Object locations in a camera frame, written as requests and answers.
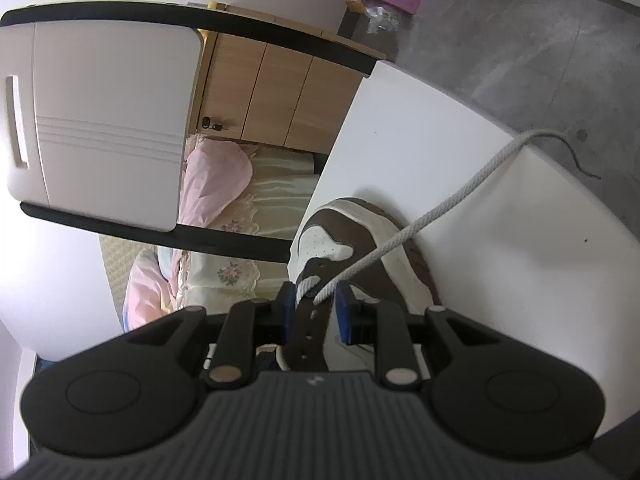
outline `white tabletop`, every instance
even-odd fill
[[[379,62],[356,94],[305,214],[354,196],[410,222],[513,135]],[[640,244],[586,188],[525,148],[416,241],[443,304],[583,368],[600,432],[640,408]]]

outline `embroidered flower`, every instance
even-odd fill
[[[235,285],[240,279],[242,272],[238,269],[238,264],[229,264],[226,267],[218,270],[218,277],[220,281],[228,286]]]
[[[228,224],[223,224],[220,227],[221,231],[227,231],[229,233],[237,233],[240,229],[242,229],[242,224],[238,220],[232,220]]]

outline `shoe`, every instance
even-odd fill
[[[340,342],[331,297],[319,305],[313,296],[332,278],[394,236],[402,226],[377,206],[339,198],[318,208],[291,248],[289,277],[319,283],[298,303],[289,342],[278,352],[282,368],[299,371],[373,368],[373,355]],[[427,263],[413,240],[405,242],[350,280],[357,299],[393,301],[412,314],[440,304]]]

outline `gray rope shoelace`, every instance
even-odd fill
[[[497,170],[511,155],[519,152],[525,144],[531,142],[531,140],[535,137],[552,137],[554,139],[561,140],[571,151],[572,157],[574,158],[575,167],[581,173],[587,176],[600,179],[600,177],[596,174],[585,171],[580,166],[578,157],[564,134],[561,134],[554,130],[548,130],[546,128],[537,128],[535,130],[524,132],[515,137],[511,142],[504,146],[503,149],[496,153],[480,171],[478,171],[471,179],[469,179],[469,181],[464,186],[457,190],[453,195],[449,196],[446,200],[434,207],[428,213],[422,215],[414,222],[411,222],[407,227],[402,229],[393,237],[389,238],[389,240],[387,240],[385,244],[371,251],[363,258],[359,259],[357,262],[344,269],[334,279],[328,282],[314,297],[314,305],[322,303],[329,296],[331,296],[335,292],[335,287],[337,286],[338,282],[349,280],[357,273],[359,273],[362,269],[365,269],[371,264],[374,264],[376,261],[382,258],[382,256],[392,251],[396,247],[401,246],[409,238],[413,237],[418,231],[421,231],[434,220],[437,220],[445,213],[449,212],[451,209],[457,206],[478,186],[480,186],[480,184],[482,184],[495,170]],[[320,278],[318,276],[309,276],[308,278],[302,280],[297,288],[296,304],[298,304],[300,302],[300,299],[306,296],[318,284],[319,281]]]

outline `marble tile floor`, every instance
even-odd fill
[[[397,34],[353,38],[516,131],[568,131],[539,146],[640,237],[640,17],[596,0],[423,0]]]

